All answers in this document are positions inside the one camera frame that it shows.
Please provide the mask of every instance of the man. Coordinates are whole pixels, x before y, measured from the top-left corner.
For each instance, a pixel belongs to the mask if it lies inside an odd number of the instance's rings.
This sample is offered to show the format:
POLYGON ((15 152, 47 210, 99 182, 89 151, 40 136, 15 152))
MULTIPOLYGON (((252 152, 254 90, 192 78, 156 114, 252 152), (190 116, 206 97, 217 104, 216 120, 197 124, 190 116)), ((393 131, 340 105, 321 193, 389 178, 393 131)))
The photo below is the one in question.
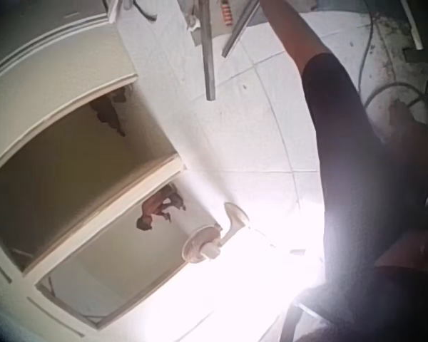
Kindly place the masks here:
POLYGON ((301 75, 325 200, 327 283, 295 299, 281 341, 301 308, 327 324, 301 341, 428 341, 428 229, 416 230, 407 178, 331 51, 286 0, 260 3, 301 75))

